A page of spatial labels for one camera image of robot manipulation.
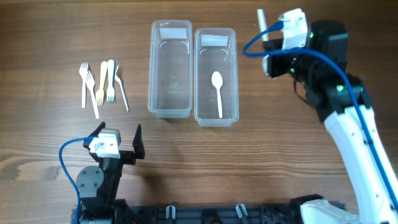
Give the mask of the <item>white spoon bowl up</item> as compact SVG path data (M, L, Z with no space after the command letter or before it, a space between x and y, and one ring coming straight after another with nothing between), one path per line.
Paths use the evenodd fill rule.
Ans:
M222 118L223 117L223 108L222 108L220 89L223 85L223 78L221 76L221 73L217 72L217 71L213 72L212 77L211 77L211 82L217 91L218 115L219 115L219 118Z

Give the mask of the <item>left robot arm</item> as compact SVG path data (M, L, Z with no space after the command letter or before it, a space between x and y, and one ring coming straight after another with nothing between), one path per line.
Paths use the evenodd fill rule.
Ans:
M75 185L78 205L72 210L72 223L138 223L138 217L125 199L117 199L123 166L135 165L145 158L142 128L139 124L132 141L133 150L120 150L121 134L102 122L83 140L83 147L98 163L80 171Z

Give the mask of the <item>white spoon bowl down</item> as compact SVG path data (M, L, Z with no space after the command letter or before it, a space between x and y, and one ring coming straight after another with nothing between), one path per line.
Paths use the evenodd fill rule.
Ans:
M264 11L262 9L257 9L257 19L258 19L258 23L259 23L260 32L264 32L265 30L267 30L266 18L265 18ZM268 40L269 40L269 35L264 34L262 36L262 41L267 42ZM265 75L269 76L269 74L268 74L268 56L264 56L262 59L262 69L263 69Z

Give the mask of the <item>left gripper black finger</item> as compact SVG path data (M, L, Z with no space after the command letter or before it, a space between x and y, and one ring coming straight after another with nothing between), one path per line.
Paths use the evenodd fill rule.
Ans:
M144 159L145 158L145 149L144 149L144 143L142 140L142 126L140 124L137 125L136 133L135 133L134 139L132 141L132 146L134 148L135 158L136 159Z
M85 138L85 140L83 141L83 147L89 147L89 145L90 145L92 139L93 139L94 137L96 137L96 136L100 133L100 131L101 131L103 128L105 128L105 122L104 122L104 121L101 122L101 123L99 124L99 126L98 126L89 136L87 136L87 137Z

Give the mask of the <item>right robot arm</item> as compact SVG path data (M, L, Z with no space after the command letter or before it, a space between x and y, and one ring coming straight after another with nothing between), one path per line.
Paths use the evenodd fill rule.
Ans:
M264 73L289 74L305 89L303 101L337 145L358 204L358 214L309 195L291 201L295 223L396 223L397 177L378 135L364 83L346 73L348 33L337 21L260 20Z

